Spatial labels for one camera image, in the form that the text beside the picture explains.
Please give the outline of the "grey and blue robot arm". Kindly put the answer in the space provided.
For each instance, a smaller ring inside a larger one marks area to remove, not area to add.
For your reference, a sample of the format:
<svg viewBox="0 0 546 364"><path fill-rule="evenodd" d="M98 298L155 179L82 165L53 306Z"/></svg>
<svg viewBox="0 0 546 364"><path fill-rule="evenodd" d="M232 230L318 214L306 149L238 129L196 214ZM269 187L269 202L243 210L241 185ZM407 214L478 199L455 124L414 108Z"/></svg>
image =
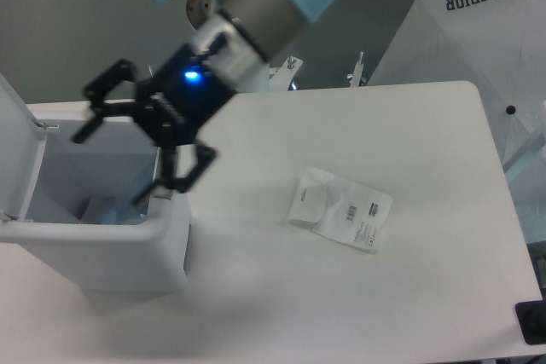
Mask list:
<svg viewBox="0 0 546 364"><path fill-rule="evenodd" d="M187 193L217 155L199 140L200 128L334 1L216 0L216 12L152 77L138 79L123 59L87 84L91 116L73 141L85 142L106 118L129 117L158 148L160 162L132 204L160 188Z"/></svg>

